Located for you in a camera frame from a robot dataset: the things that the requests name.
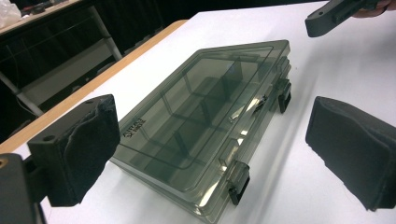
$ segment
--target black latch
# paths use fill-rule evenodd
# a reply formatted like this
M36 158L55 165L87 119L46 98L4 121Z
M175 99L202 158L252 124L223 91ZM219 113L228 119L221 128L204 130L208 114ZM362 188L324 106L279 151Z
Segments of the black latch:
M230 194L231 201L235 205L239 204L245 189L248 186L248 182L250 180L248 170L248 165L241 161L237 161L233 168L233 174L229 179L232 186L228 190L228 193Z
M279 109L281 113L285 113L291 99L291 83L288 79L281 78L277 85L279 89L279 95L277 97Z

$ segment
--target tackle box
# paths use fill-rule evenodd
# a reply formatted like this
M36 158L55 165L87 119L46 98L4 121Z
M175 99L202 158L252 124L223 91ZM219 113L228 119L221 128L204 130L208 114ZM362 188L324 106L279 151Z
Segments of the tackle box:
M248 162L290 100L289 42L200 49L120 121L111 159L207 223L238 204Z

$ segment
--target wooden table edge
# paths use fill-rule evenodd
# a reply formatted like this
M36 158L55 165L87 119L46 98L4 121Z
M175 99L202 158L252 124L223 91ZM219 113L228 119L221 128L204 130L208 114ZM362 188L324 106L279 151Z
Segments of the wooden table edge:
M154 37L152 37L150 40L148 40L146 43L144 43L143 45L141 45L140 47L129 53L127 56L125 56L119 62L115 63L110 68L108 68L100 76L96 77L91 82L81 87L78 91L76 91L75 93L64 99L63 101L61 101L51 110L49 110L47 113L45 113L44 115L42 115L41 117L30 123L28 126L23 128L19 132L12 135L10 138L8 138L8 140L6 140L0 145L0 153L12 152L22 144L26 143L29 139L34 137L41 130L49 126L53 121L55 121L62 114L64 114L68 109L70 109L72 106L74 106L79 101L81 101L90 92L94 91L100 85L102 85L111 77L116 75L126 65L136 60L138 57L140 57L146 51L154 47L164 38L172 34L177 28L183 25L186 21L187 20L173 22L165 29L160 31L158 34L156 34Z

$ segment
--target dark background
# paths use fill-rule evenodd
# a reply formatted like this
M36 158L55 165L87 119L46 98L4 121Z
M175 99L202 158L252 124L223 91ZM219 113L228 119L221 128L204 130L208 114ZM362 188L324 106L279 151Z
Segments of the dark background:
M126 54L174 21L191 18L200 11L314 2L315 0L101 0L95 5L121 54ZM42 0L11 0L19 9ZM87 10L62 15L15 41L0 46L0 71L19 88L76 56L102 37ZM39 107L47 111L75 89L96 77L112 57L98 64L75 83ZM16 96L0 82L0 143L35 119Z

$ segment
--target black padded block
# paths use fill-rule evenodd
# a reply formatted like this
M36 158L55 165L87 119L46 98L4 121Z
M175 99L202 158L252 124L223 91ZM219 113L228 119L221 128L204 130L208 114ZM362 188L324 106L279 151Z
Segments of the black padded block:
M346 103L317 97L305 137L366 209L396 204L396 128Z
M45 169L51 205L81 203L119 142L112 95L78 105L30 140L35 165Z

